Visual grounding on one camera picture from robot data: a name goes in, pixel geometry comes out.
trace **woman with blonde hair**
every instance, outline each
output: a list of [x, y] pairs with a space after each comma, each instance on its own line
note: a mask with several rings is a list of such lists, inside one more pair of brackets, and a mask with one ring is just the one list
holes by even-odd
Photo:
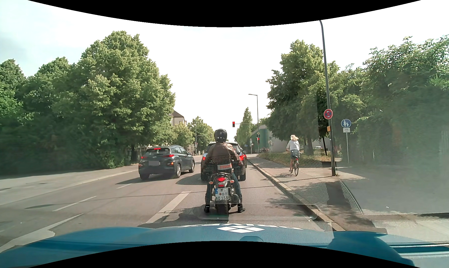
[[291, 135], [291, 140], [287, 143], [286, 151], [291, 151], [291, 166], [289, 171], [292, 172], [292, 166], [294, 164], [294, 158], [293, 155], [297, 156], [299, 158], [299, 138], [295, 135]]

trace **curb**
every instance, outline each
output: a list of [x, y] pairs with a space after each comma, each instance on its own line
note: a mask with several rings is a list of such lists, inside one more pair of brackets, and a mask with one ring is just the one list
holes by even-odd
[[259, 172], [261, 172], [266, 178], [268, 178], [272, 183], [274, 183], [275, 186], [277, 186], [282, 192], [284, 192], [286, 195], [294, 198], [295, 200], [298, 200], [309, 212], [312, 212], [315, 215], [316, 221], [323, 221], [330, 223], [333, 231], [345, 231], [340, 225], [332, 221], [329, 217], [327, 217], [324, 213], [322, 213], [320, 210], [309, 207], [304, 202], [302, 202], [301, 198], [299, 196], [296, 196], [292, 193], [291, 188], [289, 188], [286, 184], [281, 182], [280, 180], [274, 178], [271, 174], [264, 171], [262, 168], [256, 166], [250, 159], [248, 158], [248, 162], [255, 167]]

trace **brown leather jacket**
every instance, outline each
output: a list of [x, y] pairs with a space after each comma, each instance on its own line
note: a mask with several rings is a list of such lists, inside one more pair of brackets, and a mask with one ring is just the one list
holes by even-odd
[[209, 148], [206, 159], [204, 160], [204, 166], [208, 166], [210, 161], [213, 162], [213, 166], [231, 164], [232, 160], [242, 165], [239, 155], [231, 144], [215, 143]]

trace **sky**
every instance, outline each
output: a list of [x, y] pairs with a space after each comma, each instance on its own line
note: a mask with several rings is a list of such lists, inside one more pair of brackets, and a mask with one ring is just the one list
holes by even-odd
[[[393, 8], [323, 20], [327, 61], [343, 69], [361, 66], [371, 48], [400, 45], [449, 34], [449, 0], [421, 0]], [[199, 116], [213, 129], [236, 135], [232, 122], [249, 107], [256, 122], [271, 112], [270, 85], [281, 54], [295, 40], [322, 47], [318, 21], [263, 27], [185, 27], [126, 21], [47, 6], [0, 0], [0, 63], [15, 59], [24, 74], [65, 56], [69, 63], [112, 31], [139, 34], [176, 94], [175, 111], [190, 122]]]

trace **bicycle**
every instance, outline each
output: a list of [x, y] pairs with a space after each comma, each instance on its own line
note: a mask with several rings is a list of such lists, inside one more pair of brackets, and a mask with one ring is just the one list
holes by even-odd
[[299, 174], [299, 156], [294, 155], [291, 152], [291, 157], [294, 159], [294, 163], [292, 165], [292, 168], [293, 168], [294, 174], [297, 176], [297, 174]]

